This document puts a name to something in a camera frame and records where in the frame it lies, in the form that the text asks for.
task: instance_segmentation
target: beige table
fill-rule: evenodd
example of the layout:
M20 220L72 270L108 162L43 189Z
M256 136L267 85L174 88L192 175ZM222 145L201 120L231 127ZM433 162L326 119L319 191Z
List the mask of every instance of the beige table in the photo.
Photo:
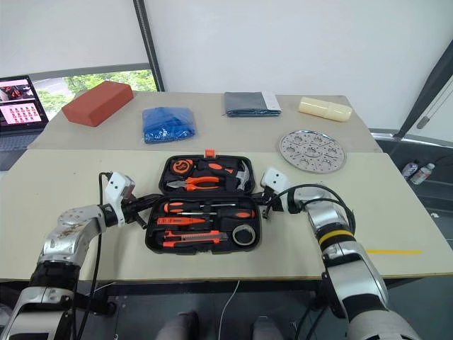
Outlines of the beige table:
M28 150L0 181L0 278L29 279L58 215L68 208L98 202L98 172L115 170L131 176L137 184L137 196L158 193L164 162L174 154ZM453 251L387 154L349 153L341 170L325 175L302 172L274 152L237 154L251 159L257 182L265 168L272 165L285 172L294 184L323 182L337 191L354 210L356 237L366 249L422 251L416 255L371 254L384 277L453 273ZM323 265L306 215L274 212L270 217L263 221L258 248L223 255L159 255L146 248L144 231L137 224L110 228L103 238L99 278L319 278ZM94 240L81 279L91 277L95 250Z
M348 152L381 152L360 117L346 123L297 111L302 96L277 96L279 117L228 118L220 93L137 92L134 99L98 127L70 123L60 112L32 143L31 149L106 149L221 152L274 152L280 138L294 130L316 130L337 139ZM344 96L314 96L350 105ZM197 134L184 141L144 144L142 111L159 106L186 106L194 116Z

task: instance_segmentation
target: cylindrical container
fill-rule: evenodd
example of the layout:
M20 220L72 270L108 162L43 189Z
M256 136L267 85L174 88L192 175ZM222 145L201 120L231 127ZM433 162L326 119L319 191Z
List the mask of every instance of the cylindrical container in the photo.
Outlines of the cylindrical container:
M352 108L346 105L322 101L315 98L302 97L299 112L317 115L318 117L345 122L352 113Z
M415 175L412 176L411 182L415 185L422 183L425 179L427 179L430 174L432 174L432 170L435 168L433 163L426 164L423 168L420 168Z
M417 169L417 161L412 161L406 164L406 166L403 168L403 171L401 172L401 175L403 175L404 179L407 180L417 171Z

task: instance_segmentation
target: screen display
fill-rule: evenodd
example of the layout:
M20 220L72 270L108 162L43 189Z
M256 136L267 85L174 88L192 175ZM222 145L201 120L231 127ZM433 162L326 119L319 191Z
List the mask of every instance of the screen display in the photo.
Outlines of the screen display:
M28 76L0 79L0 132L41 128L48 121Z

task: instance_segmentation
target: black tool case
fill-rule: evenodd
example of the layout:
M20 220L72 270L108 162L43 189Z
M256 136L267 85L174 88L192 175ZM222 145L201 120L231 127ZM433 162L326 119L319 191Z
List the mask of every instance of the black tool case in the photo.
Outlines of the black tool case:
M211 157L181 155L167 160L159 181L159 188L164 196L154 204L147 225L145 242L152 251L170 254L196 254L202 251L211 251L213 254L224 254L233 251L250 251L258 245L261 234L260 210L251 197L255 180L250 160L245 157L214 156L213 153L211 155ZM192 164L189 165L191 168L189 171L187 171L188 164ZM245 170L244 165L248 167L249 178L244 182L244 190L240 190L238 189L240 180L236 175L238 171ZM218 188L187 191L184 187L172 188L168 185L174 181L184 181L188 177L200 178L204 176L218 177L220 182L199 183L197 186L218 186ZM202 212L203 215L176 214L176 211L181 212L181 209L178 209L179 207L175 204L181 202L203 205L200 209L191 207L191 210L184 210L184 212L190 213ZM236 209L242 209L246 212L239 213ZM160 217L197 218L207 221L191 225L158 225ZM206 233L212 234L213 240L208 240L211 236ZM181 235L183 237L189 235L187 237L189 240L200 239L197 238L196 234L201 234L201 241L178 242Z

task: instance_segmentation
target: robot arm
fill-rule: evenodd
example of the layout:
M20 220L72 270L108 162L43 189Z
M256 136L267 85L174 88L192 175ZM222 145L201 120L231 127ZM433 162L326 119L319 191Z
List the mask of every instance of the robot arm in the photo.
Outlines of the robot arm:
M283 173L269 168L261 186L278 194L291 184ZM282 195L281 210L299 212L294 206L300 208L309 200L329 196L320 188L296 189L292 196ZM348 340L421 340L404 318L389 309L384 280L355 240L338 205L318 201L304 207L326 269L321 275L323 292L333 314L348 319Z
M113 225L139 219L160 195L134 198L134 182L113 173L105 189L105 205L70 209L58 217L47 236L30 284L25 288L1 334L1 340L68 339L74 286L90 241Z

